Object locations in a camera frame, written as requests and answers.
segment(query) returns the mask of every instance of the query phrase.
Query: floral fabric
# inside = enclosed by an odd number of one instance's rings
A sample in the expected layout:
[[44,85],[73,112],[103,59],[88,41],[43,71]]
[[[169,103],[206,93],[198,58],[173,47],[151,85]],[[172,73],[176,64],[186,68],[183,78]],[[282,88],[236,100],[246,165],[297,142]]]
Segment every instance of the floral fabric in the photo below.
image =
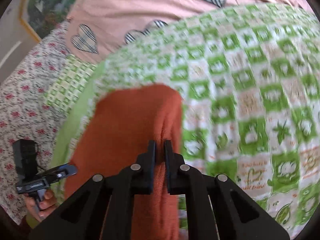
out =
[[43,94],[64,68],[69,54],[64,40],[68,25],[61,23],[35,46],[0,87],[0,205],[16,223],[26,214],[26,207],[15,191],[18,178],[12,143],[35,140],[38,164],[48,166],[64,116],[43,104]]

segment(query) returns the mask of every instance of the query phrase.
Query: black camera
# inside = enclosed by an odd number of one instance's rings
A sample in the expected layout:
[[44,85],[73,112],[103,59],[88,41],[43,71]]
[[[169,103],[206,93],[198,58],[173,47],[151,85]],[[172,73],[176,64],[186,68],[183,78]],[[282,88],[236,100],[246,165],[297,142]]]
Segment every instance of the black camera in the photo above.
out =
[[50,184],[77,173],[77,168],[69,163],[38,173],[36,142],[21,139],[14,142],[12,147],[19,177],[17,193],[27,193],[36,200],[37,206],[44,200],[44,193]]

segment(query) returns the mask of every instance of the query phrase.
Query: finger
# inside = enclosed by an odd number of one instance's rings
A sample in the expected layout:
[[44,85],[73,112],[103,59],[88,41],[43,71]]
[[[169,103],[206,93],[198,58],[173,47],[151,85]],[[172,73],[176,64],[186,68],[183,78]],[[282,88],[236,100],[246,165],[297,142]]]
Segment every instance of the finger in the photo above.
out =
[[46,192],[44,193],[44,198],[45,199],[51,199],[54,197],[54,193],[51,189],[47,189]]
[[24,201],[26,202],[27,207],[34,207],[36,205],[34,198],[24,197]]
[[39,207],[41,209],[47,209],[53,205],[55,205],[57,203],[57,199],[55,197],[51,198],[51,199],[46,199],[44,201],[41,201],[39,203]]
[[42,219],[45,219],[47,216],[49,216],[55,209],[57,208],[56,205],[51,206],[49,208],[47,208],[46,210],[42,210],[38,213],[39,217],[41,217]]

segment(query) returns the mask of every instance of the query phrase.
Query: bedsheet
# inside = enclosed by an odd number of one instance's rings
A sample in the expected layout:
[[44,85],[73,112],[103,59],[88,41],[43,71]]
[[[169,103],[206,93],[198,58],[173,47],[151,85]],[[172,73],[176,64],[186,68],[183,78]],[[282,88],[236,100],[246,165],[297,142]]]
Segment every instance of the bedsheet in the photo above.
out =
[[312,11],[306,0],[79,0],[66,43],[78,58],[99,63],[152,30],[221,6],[277,2]]
[[18,181],[12,143],[18,139],[35,140],[38,164],[47,168],[54,139],[64,116],[43,104],[43,93],[63,70],[66,56],[64,21],[43,39],[0,87],[0,205],[20,223],[26,215],[25,203],[15,191]]
[[[294,238],[320,197],[319,37],[313,14],[282,4],[215,10],[154,31],[97,67],[53,163],[68,160],[100,97],[163,83],[184,99],[186,163],[227,174]],[[63,197],[62,183],[55,190]],[[183,196],[179,208],[185,237]]]

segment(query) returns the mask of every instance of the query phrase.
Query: metal screw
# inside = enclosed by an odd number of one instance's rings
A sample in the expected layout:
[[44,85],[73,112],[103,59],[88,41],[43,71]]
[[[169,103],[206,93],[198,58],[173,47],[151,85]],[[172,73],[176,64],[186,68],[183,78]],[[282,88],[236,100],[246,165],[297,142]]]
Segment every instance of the metal screw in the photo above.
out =
[[138,171],[141,169],[141,166],[137,163],[131,165],[131,170]]
[[186,165],[186,164],[182,164],[182,165],[180,166],[180,169],[181,169],[182,171],[188,171],[188,170],[190,170],[190,166],[189,166],[189,165]]
[[92,177],[92,180],[94,182],[99,182],[99,181],[102,181],[103,180],[103,176],[101,174],[96,174]]
[[219,174],[218,175],[218,180],[225,182],[227,181],[228,177],[225,174]]

